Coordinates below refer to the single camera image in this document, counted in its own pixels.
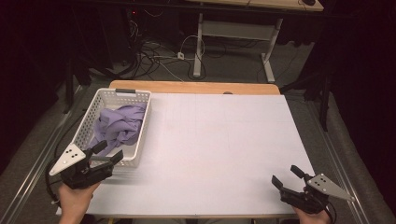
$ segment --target hand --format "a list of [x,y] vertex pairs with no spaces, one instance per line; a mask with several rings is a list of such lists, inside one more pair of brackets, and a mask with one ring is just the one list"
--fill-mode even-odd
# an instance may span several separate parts
[[317,214],[307,214],[296,207],[293,210],[300,219],[300,224],[330,224],[330,218],[324,210]]
[[96,183],[87,189],[70,189],[66,184],[59,187],[62,207],[60,224],[78,224],[84,217],[90,205],[93,192],[99,187]]

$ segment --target purple cloth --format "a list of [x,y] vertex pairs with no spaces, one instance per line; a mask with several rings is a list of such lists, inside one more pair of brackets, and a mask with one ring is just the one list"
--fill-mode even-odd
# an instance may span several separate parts
[[93,124],[94,138],[88,147],[94,147],[106,140],[107,147],[98,156],[107,155],[114,147],[121,144],[131,146],[137,142],[147,104],[125,105],[117,110],[103,109],[100,117]]

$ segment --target wire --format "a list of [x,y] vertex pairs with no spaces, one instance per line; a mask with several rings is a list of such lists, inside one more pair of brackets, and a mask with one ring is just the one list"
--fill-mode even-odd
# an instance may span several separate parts
[[169,56],[152,56],[153,59],[178,59],[177,57],[169,57]]
[[215,40],[211,40],[211,41],[216,42],[216,43],[220,43],[220,44],[222,45],[222,47],[223,47],[223,52],[222,52],[219,56],[211,56],[211,55],[208,54],[207,51],[206,51],[206,56],[207,56],[207,57],[216,59],[216,58],[221,58],[221,57],[223,57],[224,55],[227,54],[227,46],[225,45],[224,42],[218,41],[218,40],[216,40],[216,39],[215,39]]
[[312,197],[312,199],[313,199],[315,202],[317,202],[318,204],[320,204],[320,207],[322,207],[323,210],[326,212],[326,214],[329,216],[329,218],[330,218],[330,223],[334,224],[334,223],[335,223],[335,220],[332,219],[332,214],[330,213],[330,211],[329,211],[329,209],[327,208],[327,206],[324,205],[324,204],[323,204],[318,198],[316,198],[316,197]]
[[186,40],[187,40],[188,38],[190,38],[190,37],[196,37],[198,40],[200,40],[200,41],[202,42],[202,44],[203,44],[203,49],[202,49],[201,56],[200,56],[200,57],[202,57],[202,56],[204,55],[204,53],[205,53],[205,42],[204,42],[204,40],[203,40],[201,37],[199,37],[198,35],[189,35],[189,36],[187,36],[187,37],[183,40],[183,43],[181,44],[180,53],[181,53],[181,51],[183,50],[184,43],[185,43]]
[[332,207],[332,210],[334,211],[334,222],[335,223],[337,221],[337,211],[335,210],[335,207],[332,203],[329,202],[329,205]]
[[54,159],[52,159],[52,161],[50,161],[48,164],[47,164],[47,167],[46,167],[46,173],[45,173],[45,181],[46,181],[46,190],[47,190],[47,193],[48,193],[48,195],[51,197],[51,199],[52,199],[52,204],[56,204],[56,205],[58,205],[59,207],[61,207],[61,201],[59,201],[59,199],[58,199],[58,196],[56,196],[56,194],[53,192],[53,190],[52,190],[52,188],[51,188],[51,185],[53,184],[51,184],[50,183],[50,169],[51,169],[51,167],[56,163],[56,161],[58,160],[59,158],[54,158]]
[[[155,62],[155,60],[153,60],[146,52],[143,52],[143,51],[142,51],[141,54],[144,54],[145,56],[140,58],[140,63],[139,63],[138,68],[142,69],[142,70],[145,71],[145,72],[144,72],[143,74],[136,75],[136,72],[137,72],[137,69],[138,69],[138,68],[137,68],[137,69],[135,70],[135,73],[134,73],[134,75],[132,76],[132,78],[142,77],[142,76],[144,76],[144,75],[148,75],[148,77],[150,77],[151,79],[153,79],[151,76],[149,76],[149,74],[150,74],[150,73],[153,73],[154,71],[156,71],[160,66],[158,65],[158,66],[155,67],[152,71],[150,71],[150,69],[154,66],[154,64],[158,64],[158,63]],[[151,64],[149,65],[148,70],[145,70],[145,69],[141,66],[141,64],[142,64],[144,58],[148,58],[148,59],[151,61]]]
[[149,14],[151,17],[160,17],[162,14],[163,14],[163,11],[160,13],[160,14],[158,14],[158,15],[152,15],[151,13],[149,13],[147,10],[145,10],[145,12],[147,13],[147,14]]
[[187,77],[189,76],[189,73],[190,73],[190,70],[191,70],[191,64],[189,62],[177,59],[176,61],[172,61],[172,62],[169,62],[169,63],[186,63],[186,64],[188,64],[189,65],[189,69],[187,71]]
[[131,33],[129,37],[130,38],[134,37],[134,42],[136,42],[136,39],[139,36],[139,26],[133,20],[129,20],[129,31]]
[[158,44],[158,43],[153,43],[153,42],[145,42],[145,43],[143,44],[144,47],[145,47],[145,44],[158,45],[158,46],[159,46],[158,48],[167,49],[167,50],[171,51],[171,52],[173,53],[173,55],[177,55],[174,51],[172,51],[171,49],[169,49],[169,48],[167,48],[166,46],[162,45],[161,43]]
[[181,81],[181,82],[184,82],[183,79],[181,79],[180,77],[178,77],[178,76],[176,76],[175,74],[173,74],[165,65],[163,65],[163,63],[160,63],[160,62],[159,62],[159,64],[160,64],[166,71],[168,71],[168,73],[171,74],[173,77],[177,78],[177,79],[178,79],[179,81]]

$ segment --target desk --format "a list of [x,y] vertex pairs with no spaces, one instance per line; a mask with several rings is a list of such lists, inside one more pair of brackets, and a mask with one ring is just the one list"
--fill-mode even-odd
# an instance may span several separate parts
[[[89,214],[133,218],[293,214],[279,200],[272,175],[285,187],[301,190],[304,181],[290,166],[310,174],[313,169],[276,86],[118,80],[110,88],[152,91],[151,115],[139,166],[116,167],[95,192]],[[214,94],[225,91],[234,94]],[[191,117],[201,118],[191,121]]]
[[[189,0],[191,2],[235,5],[243,7],[272,7],[277,9],[292,9],[300,11],[322,11],[323,6],[319,1],[313,6],[309,6],[300,0]],[[262,65],[267,76],[268,83],[274,83],[275,78],[271,68],[269,59],[276,44],[276,39],[280,31],[283,19],[277,19],[275,25],[256,25],[227,21],[207,21],[201,13],[198,19],[198,40],[194,61],[193,75],[199,77],[201,75],[202,63],[202,37],[203,35],[236,37],[255,40],[269,41],[268,48],[262,53]]]

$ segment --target white basket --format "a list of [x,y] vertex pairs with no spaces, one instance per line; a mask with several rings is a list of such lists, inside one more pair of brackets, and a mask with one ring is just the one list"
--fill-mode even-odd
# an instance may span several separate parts
[[138,140],[132,146],[121,145],[111,150],[105,157],[92,156],[92,166],[108,161],[110,157],[122,150],[123,159],[117,165],[136,167],[140,160],[143,149],[144,138],[149,124],[150,91],[120,90],[120,89],[99,89],[93,97],[90,107],[85,114],[71,144],[75,144],[81,150],[85,150],[94,138],[93,124],[99,118],[102,109],[118,109],[123,105],[134,105],[137,103],[147,103],[145,116],[143,117]]

